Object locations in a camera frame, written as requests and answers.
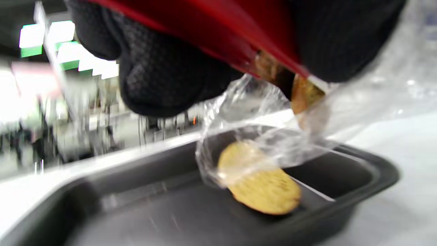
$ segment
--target blurry background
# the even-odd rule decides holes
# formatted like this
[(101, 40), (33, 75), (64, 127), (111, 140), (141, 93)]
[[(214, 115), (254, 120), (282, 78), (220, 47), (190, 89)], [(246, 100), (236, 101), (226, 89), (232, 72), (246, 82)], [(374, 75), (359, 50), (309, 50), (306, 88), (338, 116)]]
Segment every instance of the blurry background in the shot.
[(0, 179), (196, 130), (202, 105), (168, 119), (126, 108), (117, 61), (78, 43), (62, 0), (0, 11)]

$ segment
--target cracker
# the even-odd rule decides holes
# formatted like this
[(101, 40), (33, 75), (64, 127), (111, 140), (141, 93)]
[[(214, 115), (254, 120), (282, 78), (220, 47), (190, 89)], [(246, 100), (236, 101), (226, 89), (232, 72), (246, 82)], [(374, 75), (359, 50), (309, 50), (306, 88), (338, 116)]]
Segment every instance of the cracker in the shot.
[[(244, 168), (255, 162), (271, 162), (253, 144), (235, 142), (220, 155), (219, 170)], [(301, 190), (282, 169), (260, 170), (248, 174), (228, 186), (240, 203), (265, 214), (282, 215), (294, 210), (300, 202)]]

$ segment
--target plastic bag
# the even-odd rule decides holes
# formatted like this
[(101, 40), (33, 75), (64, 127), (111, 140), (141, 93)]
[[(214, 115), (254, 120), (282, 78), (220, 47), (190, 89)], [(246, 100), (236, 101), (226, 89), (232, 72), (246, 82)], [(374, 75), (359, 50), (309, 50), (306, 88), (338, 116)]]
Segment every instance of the plastic bag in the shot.
[[(232, 82), (224, 94), (205, 103), (196, 150), (204, 180), (224, 188), (258, 170), (300, 165), (377, 121), (437, 110), (436, 43), (437, 1), (410, 1), (376, 62), (294, 117), (290, 102), (268, 82), (250, 75)], [(284, 109), (291, 120), (277, 118), (284, 121), (279, 127), (256, 124), (261, 116), (274, 118)], [(269, 161), (219, 170), (220, 153), (235, 141), (259, 148)], [(238, 158), (244, 159), (244, 153)]]

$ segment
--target gloved hand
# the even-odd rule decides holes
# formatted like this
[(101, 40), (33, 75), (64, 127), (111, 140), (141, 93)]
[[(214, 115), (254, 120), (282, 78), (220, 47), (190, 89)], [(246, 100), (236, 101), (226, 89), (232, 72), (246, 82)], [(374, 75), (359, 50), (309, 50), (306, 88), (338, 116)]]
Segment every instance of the gloved hand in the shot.
[[(223, 93), (242, 74), (175, 37), (83, 0), (65, 0), (81, 44), (118, 60), (125, 104), (170, 117)], [(365, 68), (393, 31), (406, 0), (289, 0), (298, 55), (311, 74), (343, 82)], [(292, 84), (283, 89), (290, 98)]]

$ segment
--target baking tray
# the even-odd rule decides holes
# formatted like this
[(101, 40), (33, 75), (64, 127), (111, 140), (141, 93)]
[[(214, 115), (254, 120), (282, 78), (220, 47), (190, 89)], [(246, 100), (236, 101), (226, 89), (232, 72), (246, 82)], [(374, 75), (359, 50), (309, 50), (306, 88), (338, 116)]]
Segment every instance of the baking tray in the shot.
[[(215, 138), (217, 153), (235, 140), (233, 132)], [(341, 145), (285, 169), (301, 186), (302, 202), (288, 215), (271, 216), (205, 185), (195, 148), (191, 142), (75, 180), (43, 201), (1, 245), (313, 245), (339, 232), (359, 202), (399, 178), (381, 157)]]

